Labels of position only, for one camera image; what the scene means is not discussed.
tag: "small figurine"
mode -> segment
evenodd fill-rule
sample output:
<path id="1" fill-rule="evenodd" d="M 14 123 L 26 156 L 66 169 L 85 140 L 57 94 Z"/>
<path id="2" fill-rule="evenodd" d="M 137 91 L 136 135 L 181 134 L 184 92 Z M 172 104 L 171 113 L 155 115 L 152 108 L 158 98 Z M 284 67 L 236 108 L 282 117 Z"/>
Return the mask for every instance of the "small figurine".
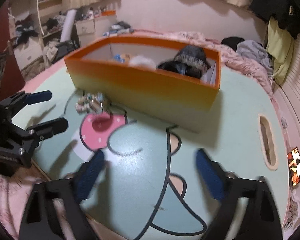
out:
<path id="1" fill-rule="evenodd" d="M 110 100 L 101 92 L 94 94 L 86 94 L 81 97 L 75 104 L 75 109 L 78 114 L 95 113 L 102 114 L 109 111 Z"/>

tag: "white cylinder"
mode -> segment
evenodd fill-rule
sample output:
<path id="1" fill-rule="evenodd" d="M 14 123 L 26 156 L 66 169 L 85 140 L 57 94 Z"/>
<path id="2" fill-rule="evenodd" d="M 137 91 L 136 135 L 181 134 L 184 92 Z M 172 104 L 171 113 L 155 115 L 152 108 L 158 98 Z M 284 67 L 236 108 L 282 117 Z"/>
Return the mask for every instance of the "white cylinder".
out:
<path id="1" fill-rule="evenodd" d="M 60 42 L 68 41 L 71 39 L 72 28 L 74 24 L 75 15 L 77 14 L 76 9 L 69 10 L 67 12 L 65 24 L 63 25 Z"/>

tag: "gray clothing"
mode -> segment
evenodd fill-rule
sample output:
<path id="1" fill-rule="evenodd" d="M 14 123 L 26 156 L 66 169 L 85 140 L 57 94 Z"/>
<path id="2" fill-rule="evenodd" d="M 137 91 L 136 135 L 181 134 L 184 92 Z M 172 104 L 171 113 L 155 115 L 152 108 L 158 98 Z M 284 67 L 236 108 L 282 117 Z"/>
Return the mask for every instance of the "gray clothing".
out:
<path id="1" fill-rule="evenodd" d="M 237 53 L 241 57 L 254 59 L 262 65 L 267 70 L 269 78 L 273 75 L 273 60 L 269 58 L 266 49 L 256 41 L 246 40 L 240 42 L 237 46 Z"/>

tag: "blue gripper pad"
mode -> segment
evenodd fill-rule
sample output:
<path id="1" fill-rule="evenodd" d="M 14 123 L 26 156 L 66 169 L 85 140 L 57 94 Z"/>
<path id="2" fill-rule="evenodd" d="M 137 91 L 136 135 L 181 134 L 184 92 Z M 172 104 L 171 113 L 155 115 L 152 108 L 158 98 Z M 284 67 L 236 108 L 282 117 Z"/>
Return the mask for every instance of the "blue gripper pad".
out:
<path id="1" fill-rule="evenodd" d="M 42 91 L 34 94 L 30 94 L 26 97 L 26 104 L 27 105 L 34 105 L 37 103 L 49 101 L 52 98 L 51 91 Z"/>
<path id="2" fill-rule="evenodd" d="M 220 165 L 210 160 L 203 149 L 199 149 L 196 166 L 212 197 L 219 201 L 223 200 L 225 198 L 223 178 L 226 176 Z"/>
<path id="3" fill-rule="evenodd" d="M 88 199 L 97 177 L 105 164 L 103 151 L 94 153 L 90 161 L 83 163 L 74 177 L 74 198 L 77 203 Z"/>

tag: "yellow-green cloth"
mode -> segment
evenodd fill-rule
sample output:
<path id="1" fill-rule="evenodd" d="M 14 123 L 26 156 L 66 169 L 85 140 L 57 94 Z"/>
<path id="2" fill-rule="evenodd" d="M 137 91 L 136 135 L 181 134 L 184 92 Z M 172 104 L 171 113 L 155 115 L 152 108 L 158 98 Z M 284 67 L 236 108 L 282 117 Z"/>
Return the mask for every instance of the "yellow-green cloth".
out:
<path id="1" fill-rule="evenodd" d="M 273 79 L 282 84 L 293 54 L 294 39 L 287 30 L 280 29 L 278 22 L 271 17 L 268 24 L 268 46 L 266 51 L 274 57 Z"/>

